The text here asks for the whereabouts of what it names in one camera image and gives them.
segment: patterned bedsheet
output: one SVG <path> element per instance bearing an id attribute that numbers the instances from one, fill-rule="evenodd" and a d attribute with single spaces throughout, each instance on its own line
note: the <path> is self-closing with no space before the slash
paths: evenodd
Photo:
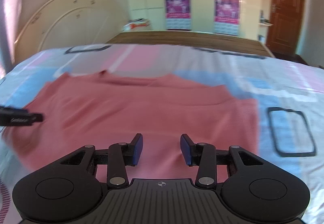
<path id="1" fill-rule="evenodd" d="M 257 55 L 171 46 L 99 44 L 42 51 L 0 80 L 0 104 L 23 107 L 64 72 L 109 70 L 121 76 L 173 73 L 205 85 L 225 84 L 237 98 L 259 103 L 258 155 L 302 179 L 311 191 L 303 220 L 324 223 L 324 70 Z M 28 174 L 0 141 L 1 223 L 18 223 L 11 200 Z"/>

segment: folded garment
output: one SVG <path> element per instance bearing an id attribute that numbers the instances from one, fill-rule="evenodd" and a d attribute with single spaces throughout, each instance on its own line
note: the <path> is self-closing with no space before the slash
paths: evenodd
<path id="1" fill-rule="evenodd" d="M 26 108 L 44 114 L 44 122 L 30 127 L 8 127 L 6 143 L 30 170 L 80 148 L 107 149 L 144 137 L 132 178 L 192 178 L 197 167 L 187 167 L 179 139 L 186 133 L 195 142 L 227 150 L 239 145 L 257 153 L 258 115 L 255 99 L 238 100 L 224 85 L 209 87 L 175 75 L 158 78 L 118 77 L 108 72 L 71 77 L 65 73 L 47 83 Z M 98 170 L 97 178 L 106 180 Z M 219 168 L 218 181 L 227 178 Z"/>

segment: curtain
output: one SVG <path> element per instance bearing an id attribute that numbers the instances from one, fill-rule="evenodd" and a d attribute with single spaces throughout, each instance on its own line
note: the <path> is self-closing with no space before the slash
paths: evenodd
<path id="1" fill-rule="evenodd" d="M 0 78 L 12 70 L 21 0 L 0 0 Z"/>

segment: brown door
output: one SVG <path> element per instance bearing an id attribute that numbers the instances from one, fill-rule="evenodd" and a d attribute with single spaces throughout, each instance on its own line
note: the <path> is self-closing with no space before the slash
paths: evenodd
<path id="1" fill-rule="evenodd" d="M 273 0 L 266 43 L 271 51 L 295 54 L 303 12 L 304 0 Z"/>

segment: wall shelf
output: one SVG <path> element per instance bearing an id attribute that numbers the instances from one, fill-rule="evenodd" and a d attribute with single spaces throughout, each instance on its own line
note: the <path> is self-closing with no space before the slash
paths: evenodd
<path id="1" fill-rule="evenodd" d="M 269 23 L 259 23 L 260 26 L 264 26 L 264 27 L 271 27 L 273 26 L 273 24 L 269 24 Z"/>

